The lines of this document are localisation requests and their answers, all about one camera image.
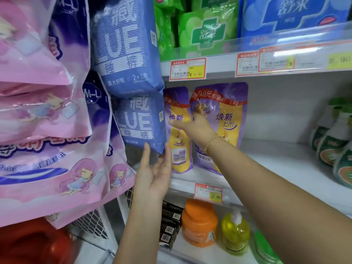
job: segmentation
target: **hand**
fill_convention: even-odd
[[[153,167],[149,166],[150,146],[145,143],[140,166],[135,178],[133,202],[147,206],[149,202],[162,202],[169,189],[171,179],[171,150],[165,143],[165,154]]]
[[[175,128],[184,130],[187,136],[191,138],[202,151],[204,151],[209,140],[216,136],[217,133],[210,126],[203,111],[201,113],[193,112],[192,115],[192,122],[171,119],[169,120],[169,124]]]

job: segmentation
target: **yellow price sticker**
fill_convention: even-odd
[[[287,58],[286,69],[292,69],[295,67],[295,57],[291,56]]]
[[[188,67],[188,79],[204,78],[205,66],[190,66]]]
[[[209,193],[209,200],[221,204],[222,203],[222,194],[219,194],[217,192],[210,192]]]
[[[352,69],[352,52],[330,54],[328,69]]]

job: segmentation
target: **right hand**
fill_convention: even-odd
[[[193,112],[192,115],[193,121],[191,122],[171,119],[169,120],[169,124],[175,128],[184,130],[187,136],[204,151],[209,140],[216,136],[217,133],[210,126],[203,113]]]

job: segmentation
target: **green package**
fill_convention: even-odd
[[[171,60],[172,49],[176,47],[171,14],[162,12],[156,6],[154,6],[154,13],[160,61]]]
[[[222,53],[225,40],[237,34],[238,5],[227,4],[179,17],[178,34],[182,57],[208,56]]]
[[[154,0],[154,6],[163,11],[175,12],[175,9],[184,11],[181,0]]]
[[[192,11],[231,3],[238,3],[238,0],[192,0]]]

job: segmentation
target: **gold bracelet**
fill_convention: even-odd
[[[215,135],[213,138],[211,138],[209,140],[209,142],[207,143],[207,146],[205,147],[205,154],[209,155],[208,154],[208,147],[209,147],[209,144],[215,139],[215,138],[218,138],[218,137],[221,137],[220,135]]]

